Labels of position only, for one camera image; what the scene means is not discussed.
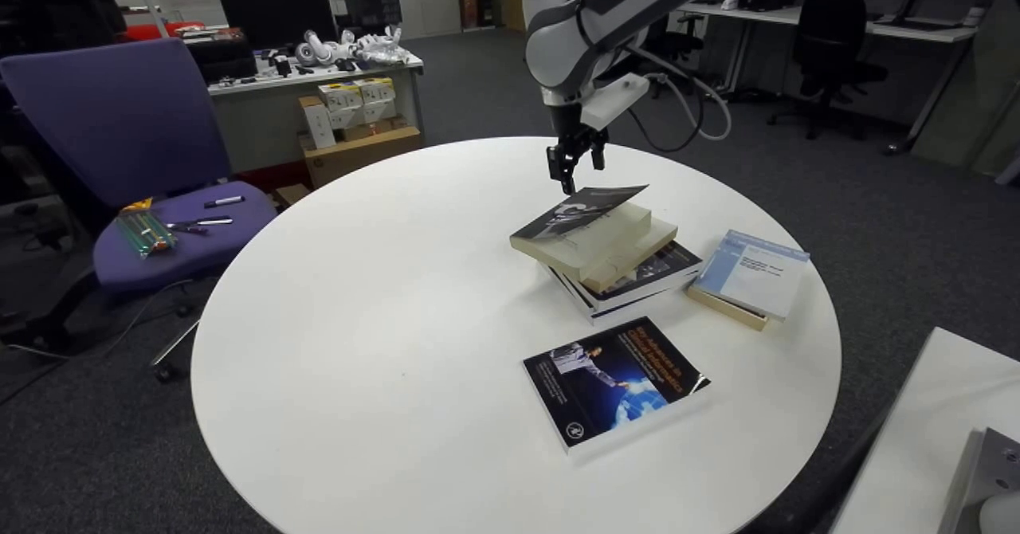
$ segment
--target chair wheel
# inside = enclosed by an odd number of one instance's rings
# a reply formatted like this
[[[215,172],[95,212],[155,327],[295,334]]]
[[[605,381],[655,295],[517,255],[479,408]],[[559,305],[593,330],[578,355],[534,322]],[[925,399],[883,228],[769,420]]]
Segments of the chair wheel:
[[[156,375],[156,380],[160,381],[161,384],[166,384],[177,378],[177,370],[174,367],[170,367],[168,364],[160,364],[159,366],[152,368],[152,374]]]

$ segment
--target white desk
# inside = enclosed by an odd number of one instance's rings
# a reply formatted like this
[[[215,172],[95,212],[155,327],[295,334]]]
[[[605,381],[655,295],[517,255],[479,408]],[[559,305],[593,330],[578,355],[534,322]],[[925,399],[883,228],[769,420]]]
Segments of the white desk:
[[[743,22],[741,28],[741,38],[737,41],[736,49],[733,50],[733,53],[730,56],[729,65],[726,68],[726,78],[724,84],[727,91],[733,91],[738,88],[741,73],[744,69],[744,61],[747,57],[748,46],[751,44],[751,22],[762,21],[785,25],[797,25],[797,22],[801,19],[800,7],[782,8],[780,10],[768,12],[756,12],[751,10],[723,10],[718,6],[709,6],[704,4],[684,4],[683,6],[680,6],[680,10],[696,14],[735,18]],[[931,18],[909,19],[932,23],[948,23],[945,20],[935,20]],[[914,146],[914,141],[917,139],[917,136],[921,134],[924,123],[928,120],[928,116],[931,114],[931,110],[934,109],[935,103],[938,101],[938,98],[941,97],[947,85],[953,77],[953,73],[956,72],[956,69],[960,65],[960,61],[963,60],[963,56],[967,53],[967,48],[970,47],[970,40],[972,40],[974,35],[977,34],[977,29],[955,28],[951,30],[922,31],[868,22],[867,33],[874,36],[953,45],[953,50],[948,61],[946,62],[946,67],[942,68],[941,75],[939,75],[937,82],[932,88],[932,91],[928,94],[928,99],[924,102],[924,107],[921,108],[921,113],[919,113],[917,119],[914,120],[913,126],[910,128],[910,134],[907,136],[907,142],[900,145],[900,149],[907,152],[907,150]]]
[[[289,534],[725,534],[818,445],[839,328],[814,266],[765,331],[676,291],[645,308],[712,379],[706,403],[571,463],[520,361],[594,333],[508,235],[562,199],[551,138],[430,147],[355,171],[238,255],[198,328],[191,384],[212,457]],[[798,247],[760,207],[674,161],[606,146],[578,185],[636,203],[710,255],[730,226]]]
[[[424,72],[421,58],[412,56],[404,65],[367,70],[339,71],[336,66],[309,69],[313,72],[301,74],[295,69],[287,77],[209,87],[219,131],[235,172],[304,160],[297,134],[307,127],[298,98],[317,95],[316,87],[320,84],[366,76],[392,77],[397,91],[397,112],[424,134],[417,81],[418,74]]]
[[[973,429],[1020,438],[1020,363],[935,328],[832,534],[932,534]]]

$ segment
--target logo on book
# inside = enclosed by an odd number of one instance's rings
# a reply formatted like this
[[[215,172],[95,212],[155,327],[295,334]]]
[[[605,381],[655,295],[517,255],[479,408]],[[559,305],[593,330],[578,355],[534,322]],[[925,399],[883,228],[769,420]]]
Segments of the logo on book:
[[[570,423],[567,425],[567,436],[574,440],[584,436],[584,427],[577,423]]]

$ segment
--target marker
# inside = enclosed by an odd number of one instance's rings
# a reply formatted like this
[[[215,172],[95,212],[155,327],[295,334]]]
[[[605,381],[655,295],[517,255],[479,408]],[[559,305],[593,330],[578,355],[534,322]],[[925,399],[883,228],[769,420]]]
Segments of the marker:
[[[206,201],[205,208],[207,210],[212,210],[212,208],[219,207],[220,205],[233,205],[235,203],[241,203],[244,200],[245,196],[224,197],[222,200]]]

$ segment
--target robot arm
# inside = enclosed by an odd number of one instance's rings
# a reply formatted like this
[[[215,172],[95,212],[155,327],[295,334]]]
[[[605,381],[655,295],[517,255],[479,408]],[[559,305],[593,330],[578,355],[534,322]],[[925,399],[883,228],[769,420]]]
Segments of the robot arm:
[[[603,168],[605,126],[648,91],[634,74],[599,90],[592,81],[619,61],[621,47],[640,44],[649,24],[688,1],[523,0],[525,59],[558,136],[547,150],[549,173],[564,193],[574,192],[573,168],[584,152]]]

